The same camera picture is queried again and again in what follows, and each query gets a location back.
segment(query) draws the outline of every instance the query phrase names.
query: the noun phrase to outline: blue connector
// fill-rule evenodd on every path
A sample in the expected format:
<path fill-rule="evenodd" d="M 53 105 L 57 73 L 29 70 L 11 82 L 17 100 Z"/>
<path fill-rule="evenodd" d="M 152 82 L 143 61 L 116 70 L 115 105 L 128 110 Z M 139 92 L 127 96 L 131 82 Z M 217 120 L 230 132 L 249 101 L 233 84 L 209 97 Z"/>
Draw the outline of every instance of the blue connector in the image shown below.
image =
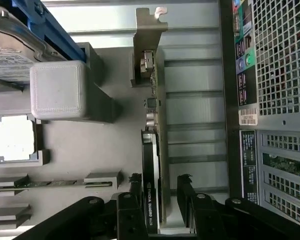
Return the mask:
<path fill-rule="evenodd" d="M 40 0 L 11 0 L 12 7 L 20 9 L 27 17 L 27 27 L 38 38 L 57 47 L 68 60 L 86 62 L 84 51 L 61 27 Z"/>

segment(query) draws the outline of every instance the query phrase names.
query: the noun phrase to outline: metal bracket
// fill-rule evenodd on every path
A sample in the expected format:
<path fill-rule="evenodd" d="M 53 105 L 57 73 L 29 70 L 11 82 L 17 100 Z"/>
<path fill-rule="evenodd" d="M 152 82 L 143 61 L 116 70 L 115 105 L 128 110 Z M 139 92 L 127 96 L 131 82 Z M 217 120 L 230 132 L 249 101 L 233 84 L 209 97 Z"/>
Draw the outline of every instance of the metal bracket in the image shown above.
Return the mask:
<path fill-rule="evenodd" d="M 153 52 L 157 51 L 161 34 L 168 30 L 168 23 L 160 22 L 159 16 L 166 13 L 165 7 L 157 7 L 154 15 L 150 14 L 149 8 L 137 8 L 135 11 L 134 68 L 140 70 L 142 78 L 150 78 L 154 69 Z"/>

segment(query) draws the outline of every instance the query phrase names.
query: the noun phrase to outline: metal mesh grille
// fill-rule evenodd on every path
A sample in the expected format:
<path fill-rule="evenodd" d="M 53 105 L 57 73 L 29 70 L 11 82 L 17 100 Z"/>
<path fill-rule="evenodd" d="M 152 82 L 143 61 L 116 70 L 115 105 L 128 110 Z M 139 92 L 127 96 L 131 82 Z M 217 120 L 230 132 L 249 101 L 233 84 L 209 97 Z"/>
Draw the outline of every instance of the metal mesh grille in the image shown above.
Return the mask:
<path fill-rule="evenodd" d="M 269 184 L 297 199 L 300 199 L 300 184 L 269 173 Z"/>
<path fill-rule="evenodd" d="M 253 1 L 260 115 L 300 112 L 300 0 Z"/>
<path fill-rule="evenodd" d="M 300 207 L 273 193 L 269 194 L 269 203 L 288 216 L 300 222 Z"/>
<path fill-rule="evenodd" d="M 266 145 L 273 148 L 300 152 L 300 137 L 267 134 Z"/>

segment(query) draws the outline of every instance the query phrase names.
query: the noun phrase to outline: ventilation grille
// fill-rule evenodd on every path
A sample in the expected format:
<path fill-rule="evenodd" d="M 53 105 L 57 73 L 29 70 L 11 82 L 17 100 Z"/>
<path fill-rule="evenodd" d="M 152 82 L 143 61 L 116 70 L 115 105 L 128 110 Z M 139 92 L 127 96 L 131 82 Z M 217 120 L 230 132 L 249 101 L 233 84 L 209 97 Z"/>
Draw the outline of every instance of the ventilation grille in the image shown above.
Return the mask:
<path fill-rule="evenodd" d="M 273 194 L 269 194 L 269 203 L 300 223 L 300 207 Z"/>
<path fill-rule="evenodd" d="M 253 1 L 260 115 L 300 112 L 300 0 Z"/>
<path fill-rule="evenodd" d="M 300 184 L 269 173 L 269 184 L 297 199 L 300 199 Z"/>
<path fill-rule="evenodd" d="M 267 134 L 266 145 L 272 148 L 300 152 L 300 137 Z"/>

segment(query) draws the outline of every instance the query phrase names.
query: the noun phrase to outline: barcode sticker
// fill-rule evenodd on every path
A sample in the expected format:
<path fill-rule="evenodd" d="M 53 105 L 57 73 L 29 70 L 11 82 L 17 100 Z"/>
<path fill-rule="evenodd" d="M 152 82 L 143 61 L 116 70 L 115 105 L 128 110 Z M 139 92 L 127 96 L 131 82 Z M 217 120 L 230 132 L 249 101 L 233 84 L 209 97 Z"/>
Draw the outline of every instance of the barcode sticker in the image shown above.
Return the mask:
<path fill-rule="evenodd" d="M 245 108 L 239 110 L 239 124 L 241 126 L 258 125 L 258 114 L 256 108 Z"/>

